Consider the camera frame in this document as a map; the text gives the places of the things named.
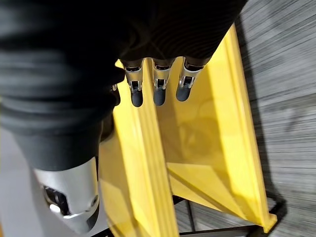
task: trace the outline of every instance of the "robotic hand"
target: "robotic hand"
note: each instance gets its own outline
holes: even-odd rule
[[[153,60],[154,102],[165,101],[174,59],[185,101],[246,0],[0,3],[1,124],[33,168],[50,210],[77,233],[99,211],[102,120],[119,103],[124,65],[142,105],[143,59]]]

